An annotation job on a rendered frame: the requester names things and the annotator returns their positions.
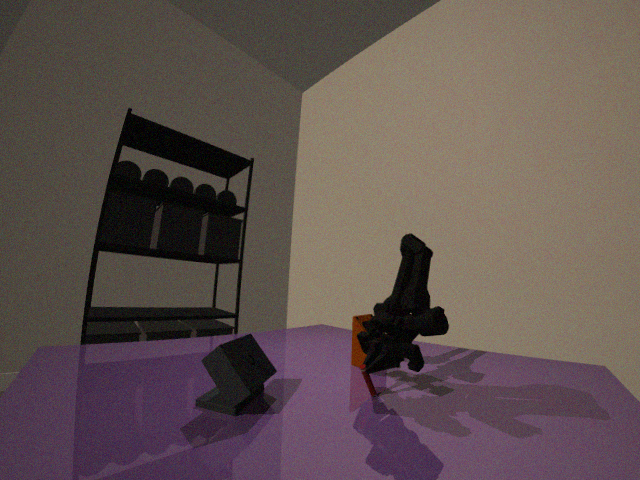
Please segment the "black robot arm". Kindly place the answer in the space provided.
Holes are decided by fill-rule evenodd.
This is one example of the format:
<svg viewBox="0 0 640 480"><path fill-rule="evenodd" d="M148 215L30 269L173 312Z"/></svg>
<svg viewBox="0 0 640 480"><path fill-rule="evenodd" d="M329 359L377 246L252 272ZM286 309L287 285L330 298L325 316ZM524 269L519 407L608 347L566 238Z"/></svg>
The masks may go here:
<svg viewBox="0 0 640 480"><path fill-rule="evenodd" d="M377 303L373 308L375 316L362 325L376 338L382 332L398 338L403 324L411 329L414 339L418 335L445 335L449 324L444 309L430 308L427 291L432 250L410 233L402 237L400 252L402 260L391 296Z"/></svg>

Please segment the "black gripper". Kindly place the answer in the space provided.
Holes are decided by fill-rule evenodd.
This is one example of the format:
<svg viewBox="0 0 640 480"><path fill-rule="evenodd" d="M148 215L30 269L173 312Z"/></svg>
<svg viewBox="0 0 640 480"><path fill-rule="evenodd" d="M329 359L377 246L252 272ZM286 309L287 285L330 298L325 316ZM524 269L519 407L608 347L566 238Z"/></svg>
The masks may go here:
<svg viewBox="0 0 640 480"><path fill-rule="evenodd" d="M414 335L409 327L403 324L400 336L391 338L388 333L381 333L379 338L373 334L361 331L357 338L362 351L367 354L363 364L366 373L400 367L400 363L409 359L408 369L419 372L424 367L424 360L419 345L412 344Z"/></svg>

